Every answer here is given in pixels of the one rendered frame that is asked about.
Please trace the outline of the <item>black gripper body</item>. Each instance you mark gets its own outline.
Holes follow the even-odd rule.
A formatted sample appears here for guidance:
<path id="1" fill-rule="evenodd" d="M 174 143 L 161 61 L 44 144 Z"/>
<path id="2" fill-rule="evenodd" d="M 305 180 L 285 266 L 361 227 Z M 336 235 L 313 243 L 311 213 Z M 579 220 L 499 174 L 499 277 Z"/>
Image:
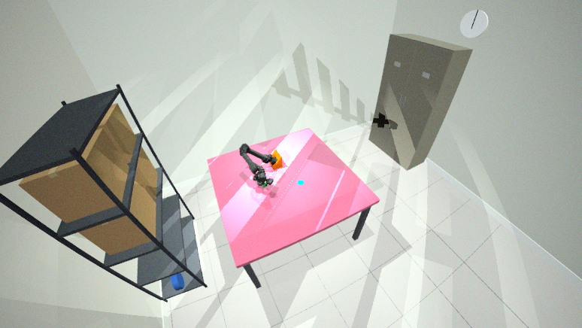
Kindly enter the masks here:
<path id="1" fill-rule="evenodd" d="M 257 177 L 258 177 L 258 176 L 257 176 Z M 252 179 L 253 179 L 253 181 L 257 181 L 257 177 L 254 175 L 254 176 L 253 176 L 253 178 L 252 178 Z M 273 180 L 272 178 L 269 178 L 269 179 L 267 178 L 265 182 L 266 182 L 268 185 L 272 185 L 273 181 L 274 181 L 274 180 Z"/>

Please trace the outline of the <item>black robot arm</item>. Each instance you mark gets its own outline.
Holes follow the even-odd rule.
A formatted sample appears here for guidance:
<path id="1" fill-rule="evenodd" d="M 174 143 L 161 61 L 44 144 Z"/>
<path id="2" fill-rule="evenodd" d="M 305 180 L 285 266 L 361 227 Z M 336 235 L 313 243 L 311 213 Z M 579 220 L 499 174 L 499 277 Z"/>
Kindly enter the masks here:
<path id="1" fill-rule="evenodd" d="M 272 156 L 271 154 L 267 155 L 267 154 L 261 154 L 253 149 L 250 148 L 250 146 L 246 143 L 243 143 L 240 148 L 239 148 L 239 153 L 240 155 L 244 158 L 244 160 L 247 162 L 247 164 L 250 167 L 250 171 L 251 173 L 253 173 L 256 177 L 257 177 L 257 181 L 256 184 L 258 186 L 262 186 L 264 185 L 265 181 L 266 181 L 266 176 L 265 176 L 265 169 L 262 166 L 258 166 L 256 163 L 254 163 L 250 157 L 248 156 L 248 153 L 250 153 L 251 155 L 259 158 L 262 160 L 263 163 L 269 163 L 272 162 L 273 165 L 276 163 L 277 158 L 274 156 Z M 256 173 L 257 172 L 257 173 Z"/>

